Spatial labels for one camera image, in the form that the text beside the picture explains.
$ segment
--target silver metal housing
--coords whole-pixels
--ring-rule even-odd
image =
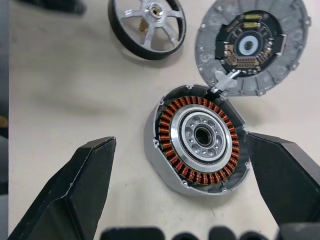
[[[221,95],[224,98],[264,95],[298,67],[298,60],[306,47],[311,18],[303,0],[217,0],[204,16],[195,41],[196,65],[208,86],[217,84],[217,71],[228,74],[222,63],[215,58],[215,40],[222,25],[228,25],[238,15],[256,10],[268,12],[278,20],[286,35],[282,55],[276,56],[257,75],[236,78],[236,84],[222,89]]]
[[[160,149],[157,121],[164,109],[165,102],[183,96],[203,97],[207,94],[209,89],[210,88],[208,86],[194,84],[183,85],[172,90],[161,99],[155,109],[151,112],[144,129],[144,151],[146,157],[150,160],[156,172],[170,188],[188,196],[224,195],[235,190],[241,183],[243,183],[250,172],[250,159],[244,143],[244,136],[246,132],[243,125],[245,122],[228,100],[222,101],[219,98],[214,97],[210,99],[210,101],[219,106],[232,120],[239,138],[240,156],[238,165],[232,175],[221,185],[215,187],[188,185],[187,181],[182,180],[176,173]]]

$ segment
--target copper coil winding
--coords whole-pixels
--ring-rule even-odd
[[[163,120],[168,121],[168,122],[171,122],[171,119],[172,119],[172,117],[169,116],[169,115],[167,115],[167,114],[163,114],[161,118],[162,118]]]
[[[184,99],[188,105],[191,104],[191,99],[189,96],[185,96]]]
[[[204,98],[202,105],[205,106],[205,107],[208,106],[208,100]]]
[[[170,141],[170,137],[169,136],[160,136],[160,141],[161,142]]]
[[[232,150],[238,153],[240,149],[238,146],[232,146]]]
[[[202,174],[202,184],[208,185],[208,182],[209,182],[209,180],[207,178],[207,174],[203,173]]]
[[[229,131],[231,132],[231,138],[232,138],[231,158],[229,162],[226,164],[226,166],[224,166],[223,169],[217,172],[203,173],[203,172],[197,172],[189,168],[177,156],[172,146],[172,143],[170,142],[171,137],[170,137],[169,127],[175,112],[177,112],[179,108],[185,105],[190,105],[190,104],[199,104],[214,110],[226,123]],[[196,96],[185,96],[185,97],[177,98],[164,110],[163,115],[161,116],[159,125],[162,126],[162,127],[159,127],[159,133],[162,134],[159,136],[159,139],[161,141],[161,146],[163,149],[166,149],[164,151],[164,154],[169,160],[169,162],[172,164],[174,169],[180,174],[182,178],[186,178],[189,182],[195,183],[195,184],[213,185],[213,184],[218,184],[221,181],[224,181],[235,171],[236,166],[238,164],[239,151],[240,151],[238,135],[236,134],[236,130],[232,122],[229,120],[228,116],[224,113],[222,109],[220,109],[213,102],[208,101],[205,98],[196,97]]]
[[[192,104],[197,104],[197,100],[195,96],[191,97]]]
[[[185,101],[185,99],[183,97],[180,97],[179,101],[180,101],[182,106],[186,105],[186,101]]]
[[[236,153],[236,152],[232,152],[231,153],[231,157],[235,158],[235,159],[238,159],[239,158],[239,154]]]
[[[169,134],[169,129],[160,127],[159,132],[162,134]]]
[[[160,125],[165,126],[165,127],[170,127],[170,123],[167,121],[161,121]]]
[[[177,109],[179,109],[179,108],[181,108],[181,107],[182,107],[178,99],[177,99],[177,100],[175,100],[175,101],[173,102],[173,104],[175,104],[175,105],[176,105]]]

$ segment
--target circuit board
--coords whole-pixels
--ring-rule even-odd
[[[278,20],[265,11],[238,15],[223,25],[215,42],[215,58],[227,72],[240,70],[240,77],[263,71],[285,47],[286,35]]]

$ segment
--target silver wheel rim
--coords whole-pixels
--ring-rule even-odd
[[[206,129],[210,143],[201,144],[196,131]],[[221,170],[230,160],[232,138],[220,116],[202,105],[190,104],[180,108],[170,126],[171,141],[178,156],[188,166],[203,173]]]
[[[186,21],[185,15],[182,10],[180,11],[165,10],[159,0],[141,0],[140,9],[128,9],[125,11],[120,11],[117,8],[117,3],[115,3],[115,11],[122,28],[124,29],[124,31],[128,36],[130,36],[130,34],[126,29],[126,26],[124,26],[122,19],[141,17],[141,19],[143,18],[145,20],[145,22],[148,25],[148,28],[147,28],[147,34],[144,39],[144,43],[140,44],[139,42],[131,38],[142,48],[145,48],[152,52],[165,53],[165,52],[170,52],[175,48],[179,47],[179,45],[181,44],[181,41],[183,41],[183,37],[179,39],[179,33],[177,34],[173,30],[173,28],[170,26],[168,21],[168,18],[172,17],[176,19],[182,19],[185,22]],[[152,48],[151,43],[155,35],[155,29],[159,29],[159,28],[163,29],[168,39],[172,43],[173,48],[171,48],[170,50],[159,51]]]

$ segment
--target table surface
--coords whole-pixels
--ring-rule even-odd
[[[9,232],[78,147],[116,136],[95,240],[114,226],[158,226],[167,239],[188,231],[205,240],[218,225],[237,235],[254,230],[273,239],[277,224],[253,171],[231,194],[187,197],[168,188],[144,154],[144,125],[161,97],[180,85],[204,84],[195,64],[195,37],[213,2],[181,0],[187,19],[183,47],[151,62],[132,57],[116,39],[106,0],[87,0],[82,18],[11,1]],[[248,130],[296,142],[319,164],[320,3],[305,3],[313,26],[298,69],[262,97],[231,102]]]

